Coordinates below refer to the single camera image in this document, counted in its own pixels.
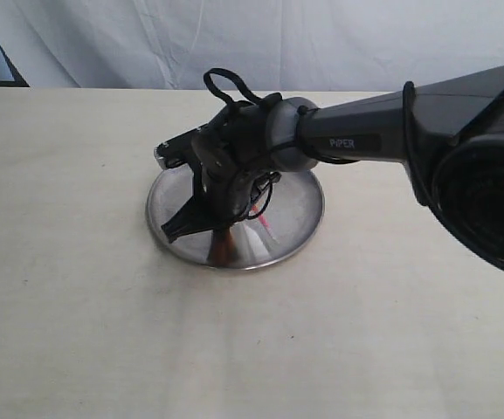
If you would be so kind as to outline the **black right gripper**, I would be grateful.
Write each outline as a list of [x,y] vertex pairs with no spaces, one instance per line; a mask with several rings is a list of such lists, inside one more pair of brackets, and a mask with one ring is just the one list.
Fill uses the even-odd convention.
[[271,196],[278,171],[264,143],[267,112],[259,106],[241,104],[233,113],[224,107],[204,124],[206,134],[192,142],[202,163],[190,168],[190,199],[161,226],[167,240],[214,230],[207,260],[210,264],[232,264],[237,245],[230,229],[249,220],[253,204]]

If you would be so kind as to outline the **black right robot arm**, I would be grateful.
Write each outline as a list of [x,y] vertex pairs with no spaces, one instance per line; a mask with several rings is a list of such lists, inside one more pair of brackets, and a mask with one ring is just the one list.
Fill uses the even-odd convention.
[[504,271],[504,65],[329,107],[260,97],[224,68],[203,80],[222,109],[155,148],[163,169],[192,173],[189,200],[160,228],[168,243],[257,218],[254,204],[269,203],[285,173],[386,161],[452,236]]

